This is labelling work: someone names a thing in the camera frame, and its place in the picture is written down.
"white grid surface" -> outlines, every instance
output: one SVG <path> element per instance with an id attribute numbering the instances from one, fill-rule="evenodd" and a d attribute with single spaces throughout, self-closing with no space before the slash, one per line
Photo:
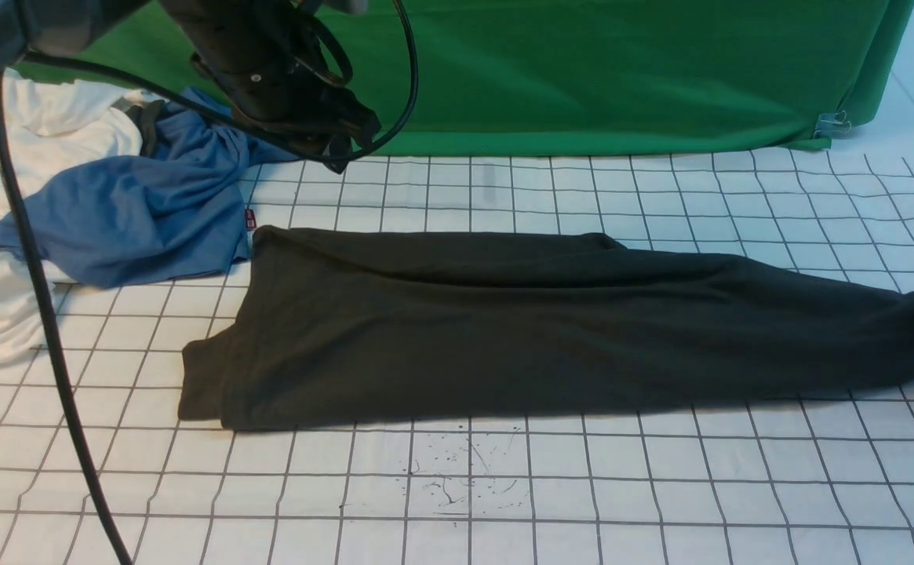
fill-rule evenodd
<path id="1" fill-rule="evenodd" d="M 266 166 L 242 190 L 259 224 L 602 231 L 914 290 L 914 159 L 381 158 L 344 177 Z M 240 265 L 60 289 L 80 414 L 140 565 L 914 564 L 914 383 L 654 416 L 177 422 L 181 348 L 230 326 L 248 283 Z M 0 564 L 112 559 L 46 354 L 1 366 Z"/>

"clothing pile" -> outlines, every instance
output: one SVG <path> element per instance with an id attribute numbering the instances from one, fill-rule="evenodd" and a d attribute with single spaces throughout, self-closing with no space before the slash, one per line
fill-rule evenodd
<path id="1" fill-rule="evenodd" d="M 98 287 L 225 272 L 249 254 L 237 180 L 295 157 L 139 90 L 5 77 L 9 149 L 46 273 Z M 205 94 L 186 97 L 227 111 Z M 0 179 L 0 362 L 41 323 Z"/>

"black cable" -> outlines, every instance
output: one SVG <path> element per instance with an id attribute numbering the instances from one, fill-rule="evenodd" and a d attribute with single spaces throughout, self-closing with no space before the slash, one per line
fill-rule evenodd
<path id="1" fill-rule="evenodd" d="M 7 192 L 9 208 L 11 208 L 11 214 L 14 217 L 16 229 L 18 229 L 20 248 L 24 251 L 27 273 L 31 275 L 31 283 L 35 288 L 38 312 L 45 330 L 45 343 L 49 348 L 49 359 L 52 361 L 52 375 L 56 380 L 56 390 L 59 392 L 59 401 L 63 404 L 66 427 L 69 429 L 70 439 L 73 440 L 77 459 L 80 460 L 80 471 L 83 472 L 83 478 L 87 482 L 87 490 L 90 490 L 90 500 L 93 501 L 94 508 L 97 510 L 97 517 L 101 521 L 101 526 L 108 536 L 112 549 L 115 550 L 119 564 L 131 565 L 133 559 L 129 558 L 129 554 L 126 551 L 126 543 L 123 542 L 122 537 L 119 535 L 115 520 L 111 518 L 108 500 L 104 496 L 104 490 L 101 490 L 101 482 L 97 478 L 97 468 L 94 466 L 94 459 L 91 457 L 90 447 L 87 446 L 87 438 L 84 436 L 83 426 L 80 423 L 77 405 L 73 400 L 73 387 L 70 383 L 69 373 L 66 370 L 63 344 L 59 339 L 56 311 L 52 304 L 52 293 L 49 290 L 48 280 L 45 279 L 45 271 L 42 268 L 41 255 L 38 253 L 35 233 L 31 228 L 31 222 L 27 220 L 24 197 L 20 195 L 20 185 L 14 172 L 14 163 L 11 161 L 11 150 L 9 150 L 7 139 L 7 118 L 4 111 L 4 76 L 0 75 L 0 174 L 4 180 L 4 189 Z"/>
<path id="2" fill-rule="evenodd" d="M 31 64 L 41 64 L 46 67 L 59 67 L 67 68 L 70 71 L 80 71 L 80 72 L 91 72 L 95 75 L 103 75 L 108 78 L 113 78 L 119 80 L 120 82 L 127 82 L 130 85 L 140 87 L 141 89 L 149 90 L 149 92 L 156 94 L 156 96 L 162 97 L 162 99 L 167 99 L 173 101 L 175 104 L 179 104 L 188 110 L 197 111 L 199 114 L 204 115 L 205 117 L 212 119 L 213 121 L 220 122 L 226 126 L 230 126 L 234 129 L 240 129 L 241 132 L 246 133 L 246 135 L 252 136 L 253 138 L 262 140 L 268 144 L 273 144 L 273 146 L 278 147 L 296 155 L 296 157 L 305 159 L 307 161 L 316 161 L 317 163 L 324 164 L 337 164 L 337 163 L 348 163 L 350 161 L 355 161 L 362 157 L 372 155 L 375 151 L 380 150 L 387 143 L 391 142 L 393 138 L 397 136 L 397 133 L 400 133 L 404 126 L 409 121 L 411 117 L 411 112 L 414 111 L 414 104 L 418 99 L 418 54 L 416 44 L 414 44 L 414 32 L 411 30 L 411 21 L 407 17 L 407 10 L 404 9 L 402 0 L 393 0 L 395 4 L 395 10 L 397 11 L 397 17 L 400 18 L 400 24 L 404 29 L 404 42 L 407 45 L 407 58 L 409 58 L 409 68 L 410 68 L 410 87 L 409 93 L 407 93 L 407 104 L 404 107 L 404 111 L 393 127 L 381 138 L 375 140 L 369 147 L 366 149 L 360 149 L 358 151 L 353 151 L 348 155 L 339 155 L 339 156 L 328 156 L 328 155 L 316 155 L 307 153 L 306 151 L 300 151 L 299 149 L 292 147 L 291 144 L 286 144 L 285 138 L 277 135 L 277 133 L 270 133 L 265 131 L 265 129 L 256 128 L 256 126 L 250 126 L 238 122 L 237 119 L 227 117 L 226 115 L 221 114 L 219 111 L 215 111 L 212 108 L 207 108 L 201 104 L 195 103 L 192 100 L 185 99 L 178 93 L 171 92 L 171 90 L 165 89 L 165 87 L 156 85 L 156 83 L 151 82 L 151 80 L 146 80 L 140 76 L 130 74 L 129 72 L 120 71 L 120 69 L 114 67 L 108 67 L 104 64 L 95 64 L 95 62 L 89 62 L 84 60 L 70 60 L 70 58 L 63 57 L 54 57 L 50 55 L 45 55 L 41 53 L 34 53 L 34 51 L 29 51 L 24 56 L 26 62 L 31 62 Z"/>
<path id="3" fill-rule="evenodd" d="M 185 99 L 185 97 L 182 97 L 178 93 L 171 93 L 169 90 L 163 89 L 162 86 L 155 85 L 153 82 L 149 82 L 149 80 L 140 78 L 140 76 L 131 75 L 128 74 L 128 72 L 120 71 L 119 69 L 112 67 L 106 67 L 106 65 L 92 64 L 92 62 L 80 60 L 69 60 L 68 58 L 52 57 L 41 53 L 27 53 L 24 60 L 32 62 L 33 64 L 49 65 L 49 67 L 62 67 L 73 69 L 73 71 L 93 72 L 94 74 L 105 75 L 108 76 L 108 78 L 121 80 L 121 82 L 129 82 L 133 86 L 139 86 L 141 89 L 149 90 L 149 92 L 158 94 L 160 97 L 165 97 L 165 99 L 174 101 L 174 103 L 180 104 L 180 106 L 198 111 L 199 114 L 205 115 L 206 117 L 213 119 L 213 121 L 220 122 L 220 124 L 231 126 L 231 128 L 234 129 L 240 129 L 240 131 L 248 133 L 248 135 L 259 140 L 273 144 L 273 146 L 276 147 L 281 147 L 300 158 L 319 163 L 343 163 L 371 155 L 375 151 L 381 149 L 385 144 L 391 142 L 391 140 L 397 136 L 397 133 L 402 131 L 403 127 L 407 124 L 407 121 L 409 121 L 411 112 L 414 110 L 414 104 L 418 98 L 418 56 L 416 44 L 414 44 L 414 33 L 413 30 L 411 30 L 411 22 L 409 16 L 407 16 L 407 11 L 404 10 L 402 0 L 393 0 L 393 4 L 395 4 L 395 9 L 397 10 L 397 16 L 399 16 L 400 22 L 402 22 L 404 39 L 407 43 L 407 53 L 409 54 L 409 99 L 407 99 L 407 105 L 404 107 L 404 111 L 400 117 L 397 118 L 397 122 L 387 133 L 378 140 L 375 140 L 368 148 L 353 151 L 349 155 L 344 156 L 332 157 L 311 155 L 305 153 L 305 151 L 286 147 L 284 140 L 277 135 L 273 135 L 273 133 L 268 133 L 263 129 L 253 128 L 253 126 L 240 124 L 240 122 L 235 121 L 233 118 L 228 118 L 226 115 L 212 110 L 212 108 L 206 108 L 201 104 L 196 104 L 194 101 Z M 44 268 L 42 268 L 42 258 L 38 250 L 38 243 L 35 240 L 34 230 L 32 229 L 31 222 L 27 219 L 27 208 L 24 204 L 24 197 L 20 193 L 20 186 L 14 171 L 14 163 L 11 159 L 2 85 L 4 85 L 4 78 L 0 75 L 0 174 L 2 181 L 4 181 L 5 192 L 7 192 L 7 200 L 9 208 L 11 209 L 11 215 L 12 218 L 14 218 L 16 229 L 18 229 L 20 248 L 22 248 L 24 253 L 27 273 L 31 276 L 31 283 L 35 289 L 35 297 L 38 301 L 38 311 L 42 320 L 43 330 L 45 331 L 45 341 L 49 350 L 49 360 L 52 363 L 52 373 L 56 382 L 56 390 L 59 393 L 59 401 L 62 403 L 63 415 L 66 418 L 66 427 L 70 432 L 70 440 L 73 441 L 73 447 L 74 450 L 76 450 L 80 471 L 83 474 L 85 482 L 87 482 L 87 490 L 90 492 L 91 502 L 94 504 L 98 520 L 101 522 L 104 533 L 108 537 L 108 542 L 115 551 L 119 565 L 131 565 L 133 564 L 133 559 L 129 557 L 128 551 L 126 550 L 126 543 L 122 540 L 122 537 L 118 532 L 118 527 L 115 525 L 115 519 L 112 518 L 111 510 L 108 508 L 108 500 L 104 496 L 104 490 L 101 489 L 97 468 L 94 465 L 93 457 L 91 457 L 90 447 L 87 444 L 86 436 L 84 436 L 83 425 L 80 422 L 76 401 L 73 398 L 73 386 L 70 382 L 69 371 L 66 367 L 62 340 L 59 337 L 55 307 L 52 303 L 52 293 L 49 289 L 48 280 L 45 277 Z"/>

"black fabric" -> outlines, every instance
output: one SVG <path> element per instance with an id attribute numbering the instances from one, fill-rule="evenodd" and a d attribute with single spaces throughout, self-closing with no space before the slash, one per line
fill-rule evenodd
<path id="1" fill-rule="evenodd" d="M 140 157 L 153 158 L 156 155 L 156 146 L 159 139 L 156 133 L 156 122 L 160 119 L 160 112 L 165 107 L 164 100 L 153 100 L 146 106 L 134 104 L 126 110 L 126 115 L 133 124 L 140 129 L 142 135 L 142 147 L 140 148 Z"/>
<path id="2" fill-rule="evenodd" d="M 237 430 L 619 414 L 914 379 L 914 293 L 604 235 L 260 228 L 178 417 Z"/>

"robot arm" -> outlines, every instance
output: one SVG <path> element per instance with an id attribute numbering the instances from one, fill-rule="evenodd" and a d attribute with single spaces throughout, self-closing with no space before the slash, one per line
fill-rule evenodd
<path id="1" fill-rule="evenodd" d="M 149 0 L 0 0 L 0 72 L 32 51 L 76 57 Z M 327 0 L 346 13 L 367 0 Z M 242 124 L 303 155 L 368 148 L 381 123 L 346 85 L 344 49 L 314 13 L 320 0 L 159 0 L 195 47 L 191 64 L 233 103 Z M 332 74 L 323 51 L 341 75 Z M 345 161 L 328 163 L 336 172 Z"/>

